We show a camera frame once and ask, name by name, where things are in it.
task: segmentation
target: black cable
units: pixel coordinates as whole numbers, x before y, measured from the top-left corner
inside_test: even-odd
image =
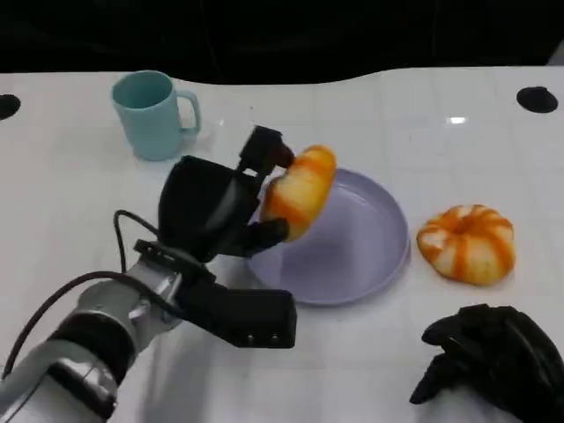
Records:
[[[10,355],[8,355],[8,360],[6,361],[6,366],[4,367],[4,371],[2,372],[2,379],[5,379],[11,373],[21,347],[23,346],[24,342],[26,342],[26,339],[33,330],[33,327],[37,324],[37,322],[39,322],[39,320],[43,317],[47,310],[51,308],[51,306],[53,306],[53,304],[55,304],[72,288],[94,279],[103,278],[113,279],[117,283],[126,285],[129,288],[136,290],[141,296],[148,299],[154,305],[162,308],[166,313],[169,313],[177,319],[184,320],[184,313],[179,308],[176,308],[175,306],[172,306],[164,301],[151,288],[149,288],[140,280],[124,273],[118,273],[116,271],[91,271],[90,273],[86,273],[82,276],[74,278],[72,281],[61,286],[55,291],[53,295],[51,295],[45,300],[45,302],[43,302],[43,304],[41,304],[41,306],[37,309],[37,311],[35,311],[35,313],[33,313],[32,317],[27,321],[26,326],[24,326],[24,329],[19,333],[14,346],[11,348]]]
[[[151,232],[155,236],[159,236],[159,230],[151,225],[146,220],[140,218],[137,214],[132,213],[131,211],[127,210],[116,210],[114,213],[114,229],[115,229],[115,237],[117,238],[117,248],[120,250],[120,267],[122,269],[122,273],[125,273],[127,270],[127,258],[125,257],[125,247],[123,246],[123,235],[122,229],[120,228],[120,216],[125,216],[126,218],[130,218],[131,220],[137,222],[139,225],[144,227],[147,231]]]
[[[200,11],[202,12],[202,23],[204,25],[204,38],[205,43],[208,48],[208,53],[210,54],[211,64],[213,65],[217,76],[219,77],[221,84],[227,84],[227,79],[223,72],[221,71],[221,67],[219,66],[218,58],[215,54],[215,48],[213,47],[212,37],[210,35],[210,28],[208,25],[208,19],[205,16],[205,8],[204,8],[204,0],[199,1],[200,4]]]
[[[437,28],[439,26],[439,13],[441,11],[441,0],[434,0],[433,22],[431,24],[431,60],[437,55]]]

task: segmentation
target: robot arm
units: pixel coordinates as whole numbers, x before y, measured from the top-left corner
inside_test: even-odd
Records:
[[[293,347],[297,316],[290,293],[230,290],[205,266],[217,254],[251,256],[287,237],[284,220],[249,221],[264,178],[292,161],[281,134],[261,127],[235,170],[182,158],[161,195],[159,239],[138,241],[139,260],[127,271],[180,312],[172,316],[118,283],[127,278],[120,274],[91,286],[0,383],[0,421],[106,421],[136,357],[181,320],[238,347]]]

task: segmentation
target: orange and white toy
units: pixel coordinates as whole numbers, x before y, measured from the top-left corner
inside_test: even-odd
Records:
[[[286,173],[271,181],[264,197],[261,220],[284,218],[290,224],[286,241],[294,241],[306,233],[321,213],[335,171],[333,151],[314,145],[300,154]]]
[[[429,220],[417,234],[423,257],[441,275],[489,286],[515,265],[513,225],[484,205],[458,205]]]

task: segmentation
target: mug handle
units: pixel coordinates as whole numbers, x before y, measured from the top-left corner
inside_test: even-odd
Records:
[[[177,98],[183,98],[192,103],[194,108],[194,116],[196,117],[196,125],[194,128],[182,128],[181,131],[188,135],[196,135],[200,132],[202,126],[202,119],[200,117],[200,103],[197,101],[197,96],[192,91],[177,91]]]

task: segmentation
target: silver robot arm segment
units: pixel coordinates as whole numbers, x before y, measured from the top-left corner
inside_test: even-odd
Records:
[[[181,278],[143,258],[128,274],[165,300],[172,298]],[[60,328],[73,320],[82,323],[85,317],[102,317],[107,327],[122,328],[133,346],[132,356],[126,357],[128,367],[155,337],[180,322],[141,298],[137,291],[111,280],[86,289]],[[0,383],[0,421],[106,421],[115,409],[119,382],[115,371],[89,349],[52,337],[35,347]]]

